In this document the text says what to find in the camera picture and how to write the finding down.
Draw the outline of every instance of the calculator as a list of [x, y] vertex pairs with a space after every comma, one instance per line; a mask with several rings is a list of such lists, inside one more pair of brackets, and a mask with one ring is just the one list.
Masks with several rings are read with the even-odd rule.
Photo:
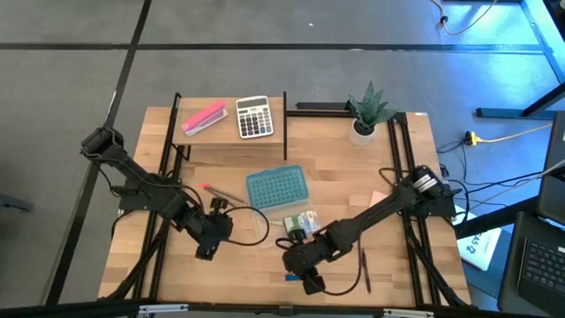
[[242, 98], [236, 101], [239, 136], [243, 139], [273, 134], [273, 118], [266, 96]]

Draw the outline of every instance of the laptop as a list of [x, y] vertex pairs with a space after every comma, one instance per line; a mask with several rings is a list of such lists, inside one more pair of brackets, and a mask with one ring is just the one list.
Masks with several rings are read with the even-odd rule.
[[[547, 151], [545, 169], [565, 158], [565, 112], [554, 120]], [[538, 215], [565, 224], [565, 168], [543, 177]], [[516, 227], [524, 227], [517, 222]], [[535, 231], [522, 231], [522, 259], [517, 293], [534, 306], [558, 317], [565, 315], [565, 231], [532, 217], [529, 226]]]

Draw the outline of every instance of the white plant pot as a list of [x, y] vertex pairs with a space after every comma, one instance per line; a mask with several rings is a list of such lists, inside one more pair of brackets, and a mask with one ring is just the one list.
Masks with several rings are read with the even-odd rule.
[[357, 121], [356, 119], [353, 119], [353, 121], [351, 122], [351, 128], [350, 128], [348, 135], [350, 137], [351, 142], [354, 145], [366, 146], [366, 145], [370, 144], [371, 141], [374, 140], [374, 131], [370, 135], [366, 135], [366, 136], [357, 133], [355, 131], [355, 127], [354, 127], [354, 124], [355, 124], [356, 121]]

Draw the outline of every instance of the green succulent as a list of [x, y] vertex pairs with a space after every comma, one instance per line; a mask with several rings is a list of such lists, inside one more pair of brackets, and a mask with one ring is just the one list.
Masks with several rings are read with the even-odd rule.
[[351, 111], [355, 115], [362, 129], [372, 131], [378, 123], [386, 122], [392, 118], [398, 110], [385, 110], [388, 102], [380, 102], [382, 91], [374, 93], [373, 81], [365, 91], [363, 102], [357, 102], [355, 96], [349, 95]]

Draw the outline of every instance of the wooden tabletop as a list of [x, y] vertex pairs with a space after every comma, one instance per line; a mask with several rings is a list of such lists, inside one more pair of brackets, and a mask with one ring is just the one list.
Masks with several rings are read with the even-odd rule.
[[[169, 113], [168, 108], [147, 109], [134, 159], [148, 171], [158, 170]], [[407, 117], [416, 163], [426, 164], [440, 175], [427, 115], [408, 113]], [[287, 162], [281, 156], [280, 146], [193, 146], [191, 161], [185, 163], [182, 178], [193, 187], [209, 183], [244, 198], [247, 175], [278, 166], [300, 164], [305, 172], [310, 200], [323, 225], [335, 219], [355, 216], [367, 208], [373, 191], [391, 193], [377, 170], [393, 167], [393, 163], [386, 124], [376, 126], [376, 140], [367, 147], [354, 146], [349, 142], [347, 132], [350, 125], [349, 118], [289, 117]], [[397, 130], [397, 135], [402, 136], [400, 127]], [[398, 142], [403, 166], [406, 167], [402, 137]], [[210, 195], [202, 191], [200, 194], [207, 205]], [[251, 212], [239, 210], [231, 216], [234, 218], [231, 239], [255, 241]], [[113, 292], [138, 260], [146, 223], [146, 211], [133, 213], [118, 223], [100, 296]], [[427, 225], [435, 265], [457, 295], [469, 302], [451, 226], [436, 217], [428, 218]], [[212, 261], [202, 261], [194, 257], [197, 245], [185, 232], [171, 231], [158, 299], [230, 304], [413, 307], [415, 303], [401, 218], [391, 216], [363, 235], [373, 292], [369, 294], [365, 285], [359, 284], [350, 294], [333, 297], [322, 293], [307, 296], [301, 282], [285, 282], [283, 250], [277, 247], [244, 247], [224, 242]], [[340, 292], [352, 284], [357, 267], [356, 253], [349, 253], [338, 261], [322, 262], [318, 270], [326, 281], [327, 289]], [[148, 295], [151, 264], [149, 268], [143, 295]], [[426, 271], [421, 264], [420, 277], [425, 300], [431, 302]]]
[[[215, 98], [182, 98], [178, 104], [177, 124], [173, 134], [173, 143], [176, 145], [251, 145], [251, 144], [279, 144], [283, 143], [283, 98], [268, 97], [268, 104], [273, 119], [273, 134], [260, 138], [242, 139], [239, 137], [237, 126], [236, 100], [243, 97], [215, 97]], [[187, 136], [181, 124], [207, 106], [224, 100], [228, 116], [210, 125], [208, 128]]]

